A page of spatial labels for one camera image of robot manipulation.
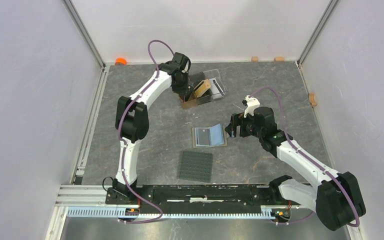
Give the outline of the grey blue card holder wallet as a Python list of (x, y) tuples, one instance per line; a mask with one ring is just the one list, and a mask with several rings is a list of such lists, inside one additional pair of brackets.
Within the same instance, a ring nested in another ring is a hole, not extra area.
[(192, 128), (193, 148), (225, 147), (228, 145), (227, 135), (223, 126), (219, 123), (210, 127)]

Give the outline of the clear card stand tray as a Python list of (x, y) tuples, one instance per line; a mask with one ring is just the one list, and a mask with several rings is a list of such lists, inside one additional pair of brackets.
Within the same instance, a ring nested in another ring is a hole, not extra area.
[(218, 69), (206, 70), (203, 72), (206, 79), (210, 83), (210, 99), (218, 101), (224, 98), (227, 94), (227, 89), (222, 81), (222, 77)]

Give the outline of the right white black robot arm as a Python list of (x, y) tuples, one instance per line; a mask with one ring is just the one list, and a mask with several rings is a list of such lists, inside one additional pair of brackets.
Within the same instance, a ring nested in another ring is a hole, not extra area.
[(253, 113), (233, 114), (224, 130), (232, 138), (257, 138), (266, 152), (307, 180), (308, 184), (303, 184), (288, 175), (272, 180), (268, 196), (273, 203), (298, 203), (315, 213), (331, 231), (360, 225), (360, 217), (367, 210), (357, 178), (349, 171), (341, 173), (330, 168), (306, 152), (278, 128), (272, 108), (260, 106)]

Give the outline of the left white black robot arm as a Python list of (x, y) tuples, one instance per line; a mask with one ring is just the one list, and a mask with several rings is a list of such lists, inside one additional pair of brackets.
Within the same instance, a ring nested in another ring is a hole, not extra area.
[(191, 60), (175, 52), (172, 60), (157, 65), (139, 90), (130, 96), (121, 96), (117, 101), (115, 128), (120, 140), (120, 157), (112, 188), (125, 204), (131, 204), (137, 198), (133, 186), (137, 182), (139, 148), (150, 128), (149, 108), (169, 88), (176, 94), (186, 92), (190, 67)]

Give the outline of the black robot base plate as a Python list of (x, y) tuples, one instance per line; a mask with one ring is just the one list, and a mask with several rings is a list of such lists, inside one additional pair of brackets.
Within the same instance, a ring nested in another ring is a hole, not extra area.
[(286, 208), (292, 205), (266, 184), (138, 185), (122, 195), (108, 188), (108, 205), (139, 205), (141, 214), (257, 214), (261, 206)]

